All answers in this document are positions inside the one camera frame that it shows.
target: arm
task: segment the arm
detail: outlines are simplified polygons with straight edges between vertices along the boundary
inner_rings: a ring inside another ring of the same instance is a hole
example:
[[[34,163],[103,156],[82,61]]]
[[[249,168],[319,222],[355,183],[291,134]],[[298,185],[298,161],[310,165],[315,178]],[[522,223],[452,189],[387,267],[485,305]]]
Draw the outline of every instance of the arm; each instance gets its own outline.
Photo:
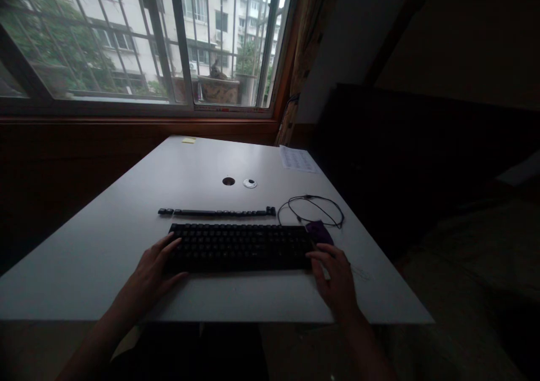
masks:
[[[395,372],[377,345],[370,324],[358,308],[350,263],[342,250],[318,244],[323,252],[310,252],[317,289],[340,324],[363,380],[396,380]],[[330,280],[325,279],[323,265]]]
[[[163,278],[163,266],[182,240],[169,244],[172,235],[169,233],[143,253],[135,272],[67,362],[57,381],[99,379],[127,332],[180,279],[187,276],[183,272],[170,279]]]

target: glass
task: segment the glass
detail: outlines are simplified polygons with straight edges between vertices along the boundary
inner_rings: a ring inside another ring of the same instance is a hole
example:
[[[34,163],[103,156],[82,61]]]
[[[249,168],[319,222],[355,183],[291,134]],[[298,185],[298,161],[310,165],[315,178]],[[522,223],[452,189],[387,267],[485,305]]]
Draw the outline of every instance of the glass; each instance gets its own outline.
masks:
[[[258,96],[268,16],[275,5],[281,9],[276,16],[286,19],[282,13],[288,4],[288,0],[182,0],[196,104],[269,106],[263,95]],[[270,45],[266,56],[268,62],[272,59],[264,76],[266,94],[281,45],[280,27],[274,31],[276,44]]]
[[[0,61],[0,97],[28,98],[17,80],[7,71]]]
[[[6,0],[0,22],[56,99],[186,103],[172,0],[156,0],[165,53],[150,2]]]

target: wire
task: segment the wire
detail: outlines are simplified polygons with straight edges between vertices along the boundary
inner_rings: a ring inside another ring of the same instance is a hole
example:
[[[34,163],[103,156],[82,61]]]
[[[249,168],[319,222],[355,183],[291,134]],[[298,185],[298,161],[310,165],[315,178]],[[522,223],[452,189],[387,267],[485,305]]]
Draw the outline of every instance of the wire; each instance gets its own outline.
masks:
[[[337,210],[339,211],[339,213],[341,214],[341,219],[339,222],[336,222],[334,218],[332,218],[324,209],[322,209],[319,205],[317,205],[316,203],[314,203],[312,201],[312,199],[320,199],[320,200],[324,200],[324,201],[328,201],[328,202],[331,202],[334,204],[334,206],[337,208]],[[277,210],[277,220],[279,221],[280,225],[281,225],[281,219],[280,219],[280,212],[281,210],[283,209],[284,206],[288,206],[289,209],[292,211],[292,213],[296,216],[296,219],[298,220],[298,222],[302,222],[302,221],[306,221],[306,222],[315,222],[315,221],[312,221],[311,219],[306,219],[306,218],[302,218],[300,215],[298,215],[294,210],[293,208],[291,207],[291,202],[293,201],[297,201],[297,200],[304,200],[304,201],[307,201],[307,202],[310,202],[312,203],[313,205],[315,205],[318,209],[320,209],[326,216],[328,216],[328,218],[330,218],[332,220],[333,223],[327,223],[327,222],[323,222],[323,225],[326,225],[326,226],[330,226],[330,227],[336,227],[338,229],[341,229],[341,227],[343,226],[343,221],[345,220],[345,216],[343,215],[343,211],[341,211],[341,208],[339,207],[339,205],[337,205],[334,201],[332,201],[331,199],[328,199],[328,198],[324,198],[324,197],[321,197],[321,196],[318,196],[318,195],[309,195],[309,194],[306,194],[306,195],[299,195],[299,196],[295,196],[295,197],[291,197],[289,198],[289,201],[285,202],[282,206],[280,206],[280,208]]]

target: dark furniture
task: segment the dark furniture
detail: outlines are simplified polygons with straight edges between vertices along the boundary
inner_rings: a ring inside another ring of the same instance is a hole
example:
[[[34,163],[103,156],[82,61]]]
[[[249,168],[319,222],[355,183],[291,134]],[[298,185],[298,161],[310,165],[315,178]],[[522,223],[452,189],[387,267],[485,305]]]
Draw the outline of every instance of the dark furniture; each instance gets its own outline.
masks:
[[[534,111],[346,84],[334,90],[310,145],[391,260],[539,148]]]

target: black keyboard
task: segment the black keyboard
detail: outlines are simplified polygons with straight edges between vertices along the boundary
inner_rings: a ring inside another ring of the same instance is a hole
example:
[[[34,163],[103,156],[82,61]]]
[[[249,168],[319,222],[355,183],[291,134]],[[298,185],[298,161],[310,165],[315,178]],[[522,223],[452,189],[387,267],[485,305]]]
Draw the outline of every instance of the black keyboard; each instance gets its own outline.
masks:
[[[168,272],[226,272],[310,269],[313,241],[303,226],[173,223],[182,241],[171,253]]]

